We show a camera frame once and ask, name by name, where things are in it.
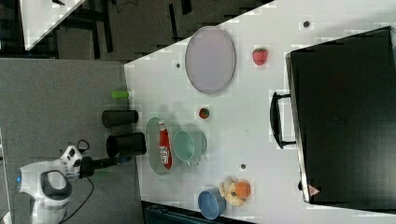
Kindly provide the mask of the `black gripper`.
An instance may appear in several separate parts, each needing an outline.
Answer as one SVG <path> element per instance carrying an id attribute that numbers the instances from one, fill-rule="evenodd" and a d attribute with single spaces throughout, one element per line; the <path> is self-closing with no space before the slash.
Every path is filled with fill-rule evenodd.
<path id="1" fill-rule="evenodd" d="M 120 163 L 118 158 L 106 158 L 93 160 L 91 157 L 83 157 L 80 165 L 79 177 L 85 178 L 94 175 L 94 171 L 114 166 Z"/>

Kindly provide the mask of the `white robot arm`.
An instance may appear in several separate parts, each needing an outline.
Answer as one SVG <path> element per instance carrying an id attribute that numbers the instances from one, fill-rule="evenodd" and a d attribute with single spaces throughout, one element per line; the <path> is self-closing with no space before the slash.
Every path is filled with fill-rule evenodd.
<path id="1" fill-rule="evenodd" d="M 34 199 L 32 224 L 62 224 L 73 191 L 71 182 L 120 164 L 119 158 L 93 160 L 81 152 L 82 149 L 69 146 L 59 159 L 29 163 L 20 168 L 18 190 Z"/>

